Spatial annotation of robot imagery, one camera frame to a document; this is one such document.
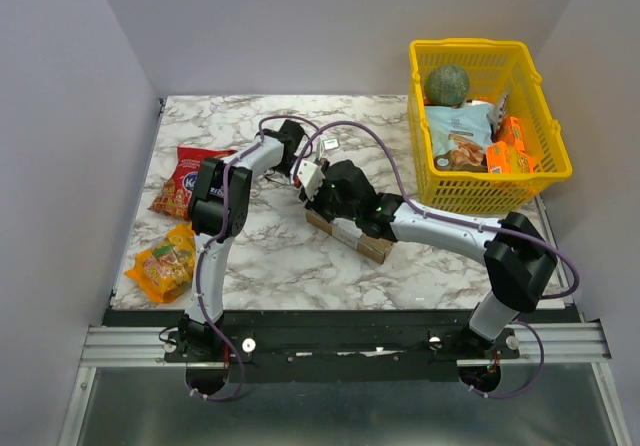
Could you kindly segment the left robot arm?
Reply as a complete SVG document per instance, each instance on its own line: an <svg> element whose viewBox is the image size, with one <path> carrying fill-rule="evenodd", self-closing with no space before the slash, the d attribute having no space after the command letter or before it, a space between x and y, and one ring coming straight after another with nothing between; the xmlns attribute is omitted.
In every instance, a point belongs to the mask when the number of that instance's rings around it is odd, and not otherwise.
<svg viewBox="0 0 640 446"><path fill-rule="evenodd" d="M276 115L278 130L259 123L255 138L223 159L202 161L191 193L188 218L194 231L196 257L191 300L178 323L178 348L183 356L214 359L224 348L223 287L234 239L248 216L252 183L269 170L287 175L298 158L304 118Z"/></svg>

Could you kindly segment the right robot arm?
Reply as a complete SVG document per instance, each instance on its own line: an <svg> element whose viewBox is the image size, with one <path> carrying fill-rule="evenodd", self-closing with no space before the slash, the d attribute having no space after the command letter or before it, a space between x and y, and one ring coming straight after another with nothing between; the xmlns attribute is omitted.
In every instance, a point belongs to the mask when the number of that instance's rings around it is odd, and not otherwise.
<svg viewBox="0 0 640 446"><path fill-rule="evenodd" d="M378 193L349 160L302 161L294 182L306 208L328 223L350 220L372 238L425 244L483 265L491 290L459 336L462 350L474 358L493 350L512 320L536 310L557 266L556 255L520 213L468 218Z"/></svg>

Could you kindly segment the brown cardboard express box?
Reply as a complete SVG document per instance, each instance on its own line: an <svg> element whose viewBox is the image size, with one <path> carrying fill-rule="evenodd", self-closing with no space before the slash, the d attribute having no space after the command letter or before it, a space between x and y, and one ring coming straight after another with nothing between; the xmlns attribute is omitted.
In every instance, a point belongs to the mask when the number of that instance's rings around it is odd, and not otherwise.
<svg viewBox="0 0 640 446"><path fill-rule="evenodd" d="M393 243L391 241L368 236L351 220L338 218L329 223L317 213L309 210L306 211L305 218L310 225L377 264L383 264L392 251Z"/></svg>

